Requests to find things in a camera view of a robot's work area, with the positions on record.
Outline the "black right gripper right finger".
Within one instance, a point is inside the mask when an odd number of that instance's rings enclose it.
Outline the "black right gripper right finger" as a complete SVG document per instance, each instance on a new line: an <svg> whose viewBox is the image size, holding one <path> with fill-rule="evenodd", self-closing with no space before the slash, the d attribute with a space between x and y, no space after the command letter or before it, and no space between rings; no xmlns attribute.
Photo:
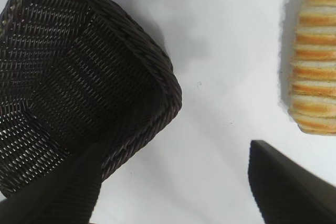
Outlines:
<svg viewBox="0 0 336 224"><path fill-rule="evenodd" d="M252 140L248 181L265 223L335 223L335 186Z"/></svg>

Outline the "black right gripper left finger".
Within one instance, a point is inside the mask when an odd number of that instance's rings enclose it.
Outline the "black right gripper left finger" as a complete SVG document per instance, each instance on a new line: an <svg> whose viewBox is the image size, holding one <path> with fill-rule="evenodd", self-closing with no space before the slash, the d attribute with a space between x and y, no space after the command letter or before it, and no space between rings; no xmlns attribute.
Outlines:
<svg viewBox="0 0 336 224"><path fill-rule="evenodd" d="M1 201L1 223L89 223L102 183L100 152L92 144Z"/></svg>

